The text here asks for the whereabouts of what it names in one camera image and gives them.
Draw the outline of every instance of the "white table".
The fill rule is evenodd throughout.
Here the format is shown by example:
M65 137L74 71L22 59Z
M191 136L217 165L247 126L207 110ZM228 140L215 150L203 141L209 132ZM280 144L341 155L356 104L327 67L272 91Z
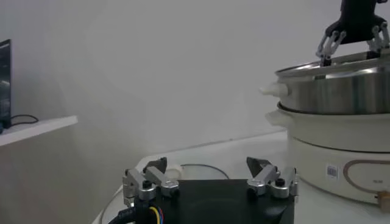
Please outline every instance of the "white table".
M284 168L287 157L286 133L280 132L240 141L148 156L143 158L136 168L141 170L148 161L159 159L162 156L166 156L169 163L209 164L222 169L232 179L247 179L250 178L250 172L246 166L247 156L268 159L279 168ZM188 167L184 170L184 174L186 178L192 179L221 177L218 171L206 167ZM123 205L122 194L119 194L107 208L103 223L108 223L119 210L124 208L126 207ZM93 224L98 224L98 219L99 216ZM382 214L374 205L341 198L301 181L299 201L296 204L295 223L389 224L390 214Z

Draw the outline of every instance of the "barcode sticker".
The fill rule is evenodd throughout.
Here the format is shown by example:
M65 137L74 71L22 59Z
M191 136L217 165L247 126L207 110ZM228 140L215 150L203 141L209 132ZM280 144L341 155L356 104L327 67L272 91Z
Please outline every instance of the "barcode sticker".
M327 164L326 166L326 176L329 180L338 180L339 178L339 168L337 166Z

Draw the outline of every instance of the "pot handle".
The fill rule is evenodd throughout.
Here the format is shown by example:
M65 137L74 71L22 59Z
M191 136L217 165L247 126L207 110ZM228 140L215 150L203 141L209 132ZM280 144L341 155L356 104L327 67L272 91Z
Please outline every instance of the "pot handle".
M275 110L266 114L267 121L273 126L281 126L288 128L294 124L294 119L290 115L281 112L280 110Z
M272 83L265 88L260 88L259 92L265 96L271 95L274 97L281 98L288 96L288 87L286 84L283 83Z

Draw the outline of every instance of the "cable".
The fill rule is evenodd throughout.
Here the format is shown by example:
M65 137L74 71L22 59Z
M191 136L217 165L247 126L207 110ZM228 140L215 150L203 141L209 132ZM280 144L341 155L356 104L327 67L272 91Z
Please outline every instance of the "cable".
M135 208L127 208L118 212L118 215L108 224L125 224L135 221Z
M212 169L214 169L214 170L220 171L220 173L222 173L222 174L226 177L226 179L230 179L229 176L228 176L223 170L221 170L220 168L215 167L215 166L206 165L206 164L182 164L182 167L186 167L186 166L203 166L203 167L209 167L209 168L212 168Z
M17 122L17 123L11 124L11 127L16 126L16 125L21 125L21 124L35 124L39 121L39 119L37 117L35 117L33 115L29 115L29 114L18 114L18 115L12 116L10 118L10 120L17 118L17 117L30 117L30 118L34 119L34 121Z
M160 211L160 215L161 215L161 224L164 224L164 222L165 222L164 213L161 210L161 208L158 208L158 211Z
M155 207L149 207L149 209L156 214L157 224L160 224L160 214L158 213L157 209Z
M121 186L121 188L114 194L114 196L112 196L111 200L105 205L104 209L102 210L102 212L100 214L98 224L103 224L104 213L106 212L107 208L110 206L112 201L116 198L116 196L118 196L122 192L123 192L123 186Z

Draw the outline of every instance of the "white electric cooker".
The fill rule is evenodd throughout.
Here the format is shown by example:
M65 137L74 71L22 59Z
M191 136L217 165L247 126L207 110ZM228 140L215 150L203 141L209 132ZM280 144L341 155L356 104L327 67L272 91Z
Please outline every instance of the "white electric cooker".
M390 212L390 54L366 56L278 71L261 92L280 98L266 118L287 128L302 179Z

